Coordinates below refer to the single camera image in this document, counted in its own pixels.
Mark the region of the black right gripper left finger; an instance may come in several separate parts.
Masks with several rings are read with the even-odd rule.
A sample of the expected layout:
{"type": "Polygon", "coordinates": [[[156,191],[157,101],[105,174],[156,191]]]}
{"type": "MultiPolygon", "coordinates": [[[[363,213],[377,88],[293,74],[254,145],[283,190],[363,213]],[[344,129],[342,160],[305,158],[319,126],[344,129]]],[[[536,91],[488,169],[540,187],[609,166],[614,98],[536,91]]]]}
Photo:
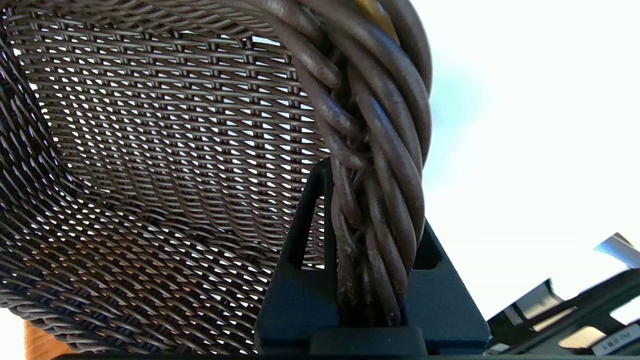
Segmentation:
{"type": "Polygon", "coordinates": [[[340,324],[337,242],[329,158],[311,169],[254,325],[259,352],[306,352],[315,333],[340,324]],[[323,268],[304,269],[316,203],[324,199],[323,268]]]}

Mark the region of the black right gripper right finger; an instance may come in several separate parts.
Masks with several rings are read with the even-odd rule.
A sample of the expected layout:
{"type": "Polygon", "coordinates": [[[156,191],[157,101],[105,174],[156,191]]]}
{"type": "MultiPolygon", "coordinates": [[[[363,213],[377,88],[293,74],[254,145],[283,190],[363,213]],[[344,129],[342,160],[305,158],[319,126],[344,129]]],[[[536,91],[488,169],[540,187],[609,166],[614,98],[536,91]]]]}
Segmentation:
{"type": "Polygon", "coordinates": [[[490,328],[426,221],[404,303],[405,324],[420,328],[429,354],[481,354],[490,328]]]}

